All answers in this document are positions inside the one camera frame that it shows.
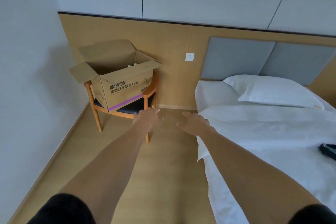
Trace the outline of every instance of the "purple stripe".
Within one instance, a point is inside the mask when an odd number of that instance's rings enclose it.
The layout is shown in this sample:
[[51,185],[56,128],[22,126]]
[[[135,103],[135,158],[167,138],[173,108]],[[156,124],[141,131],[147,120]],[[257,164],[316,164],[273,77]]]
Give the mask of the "purple stripe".
[[137,98],[139,98],[139,97],[142,97],[142,94],[137,95],[137,96],[135,96],[135,97],[133,97],[133,98],[127,99],[127,100],[125,100],[124,102],[121,102],[120,104],[117,104],[117,105],[115,105],[115,106],[112,106],[112,107],[110,107],[108,110],[111,111],[111,110],[113,110],[113,109],[115,109],[115,108],[118,108],[118,107],[120,107],[120,106],[122,106],[122,105],[124,105],[124,104],[126,104],[126,103],[128,103],[128,102],[131,102],[131,101],[133,101],[133,100],[135,100],[135,99],[137,99]]

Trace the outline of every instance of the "hand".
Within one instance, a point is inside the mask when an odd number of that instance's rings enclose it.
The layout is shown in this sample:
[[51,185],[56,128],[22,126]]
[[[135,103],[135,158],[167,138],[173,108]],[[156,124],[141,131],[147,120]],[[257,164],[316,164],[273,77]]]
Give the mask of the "hand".
[[159,111],[159,108],[147,108],[147,110],[141,110],[139,114],[135,113],[132,126],[139,125],[141,128],[150,131],[155,125],[163,122],[163,117],[158,117]]
[[178,122],[176,125],[188,134],[201,136],[204,132],[209,130],[216,131],[203,116],[190,112],[183,112],[182,114],[187,118],[187,123]]

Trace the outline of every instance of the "pillowcase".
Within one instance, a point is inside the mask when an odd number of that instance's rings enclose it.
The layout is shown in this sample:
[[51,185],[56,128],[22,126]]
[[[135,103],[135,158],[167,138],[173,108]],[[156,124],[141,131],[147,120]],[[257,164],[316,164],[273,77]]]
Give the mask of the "pillowcase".
[[323,103],[308,89],[289,79],[240,74],[223,82],[237,91],[239,102],[324,109]]

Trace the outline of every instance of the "wooden chair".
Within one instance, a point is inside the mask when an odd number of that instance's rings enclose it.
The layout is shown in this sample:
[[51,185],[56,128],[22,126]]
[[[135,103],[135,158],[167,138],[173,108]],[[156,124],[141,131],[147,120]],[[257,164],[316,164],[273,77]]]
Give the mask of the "wooden chair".
[[[138,99],[114,112],[108,112],[103,108],[103,106],[98,102],[97,99],[93,98],[91,91],[91,81],[85,82],[87,94],[89,95],[90,104],[93,110],[94,117],[96,119],[99,132],[102,132],[102,126],[100,124],[98,111],[105,112],[111,115],[121,116],[129,119],[133,119],[134,113],[139,113],[140,110],[146,110],[149,106],[156,108],[157,100],[157,89],[159,86],[159,76],[156,71],[153,71],[152,82],[142,93],[142,98]],[[149,134],[146,135],[146,142],[149,143]]]

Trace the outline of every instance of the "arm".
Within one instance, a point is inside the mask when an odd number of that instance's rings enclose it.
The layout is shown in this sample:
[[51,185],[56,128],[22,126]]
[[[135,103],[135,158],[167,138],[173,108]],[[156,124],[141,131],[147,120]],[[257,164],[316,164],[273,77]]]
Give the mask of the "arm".
[[295,180],[217,133],[209,121],[183,113],[177,126],[199,136],[249,223],[288,223],[300,209],[320,202]]
[[107,145],[59,193],[79,197],[89,207],[97,224],[110,224],[146,134],[163,120],[157,116],[159,111],[148,108],[134,114],[132,127]]

